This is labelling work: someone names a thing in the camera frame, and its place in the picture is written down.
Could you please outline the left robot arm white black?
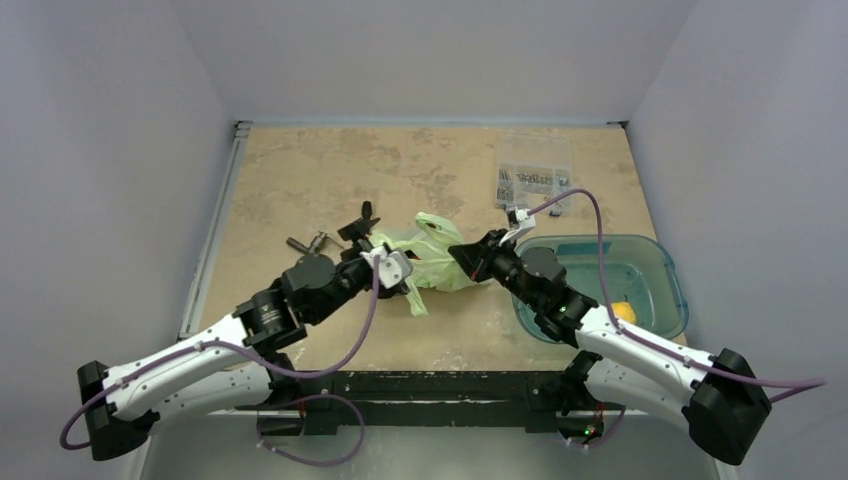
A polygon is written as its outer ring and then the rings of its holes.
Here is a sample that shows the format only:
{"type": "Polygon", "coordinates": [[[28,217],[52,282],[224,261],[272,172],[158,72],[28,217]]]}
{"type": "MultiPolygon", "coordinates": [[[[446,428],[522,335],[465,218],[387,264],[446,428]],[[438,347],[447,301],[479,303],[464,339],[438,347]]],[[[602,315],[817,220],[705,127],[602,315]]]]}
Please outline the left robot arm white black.
{"type": "Polygon", "coordinates": [[[405,294],[413,268],[403,251],[372,237],[370,202],[338,231],[339,260],[306,253],[212,326],[145,358],[117,366],[91,361],[77,371],[81,406],[63,426],[65,450],[106,461],[141,447],[169,420],[192,412],[305,401],[300,384],[345,367],[361,349],[381,298],[405,294]],[[317,371],[294,368],[283,349],[354,299],[371,294],[359,337],[340,360],[317,371]]]}

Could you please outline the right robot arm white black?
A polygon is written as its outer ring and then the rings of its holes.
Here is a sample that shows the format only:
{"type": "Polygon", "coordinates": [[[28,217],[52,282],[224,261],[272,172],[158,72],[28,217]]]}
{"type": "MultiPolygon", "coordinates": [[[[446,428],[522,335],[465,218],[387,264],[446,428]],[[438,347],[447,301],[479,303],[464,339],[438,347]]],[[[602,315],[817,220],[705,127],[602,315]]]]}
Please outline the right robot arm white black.
{"type": "Polygon", "coordinates": [[[506,230],[448,249],[474,282],[493,279],[524,303],[551,339],[591,358],[564,376],[561,392],[576,407],[611,402],[661,417],[684,429],[704,452],[740,465],[772,410],[741,354],[678,345],[610,316],[606,306],[573,288],[548,247],[517,253],[506,230]]]}

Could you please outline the light green plastic bag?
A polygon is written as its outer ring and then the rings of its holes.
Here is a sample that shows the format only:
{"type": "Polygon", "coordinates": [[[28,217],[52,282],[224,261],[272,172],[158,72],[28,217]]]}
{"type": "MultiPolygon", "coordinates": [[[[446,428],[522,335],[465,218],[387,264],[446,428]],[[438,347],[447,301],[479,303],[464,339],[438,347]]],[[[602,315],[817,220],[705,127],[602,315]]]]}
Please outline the light green plastic bag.
{"type": "Polygon", "coordinates": [[[409,258],[413,271],[405,280],[409,288],[406,299],[414,317],[428,314],[421,290],[452,293],[474,285],[448,252],[450,247],[464,244],[465,240],[447,218],[418,212],[414,227],[405,230],[378,228],[371,234],[371,239],[373,243],[387,243],[409,258]]]}

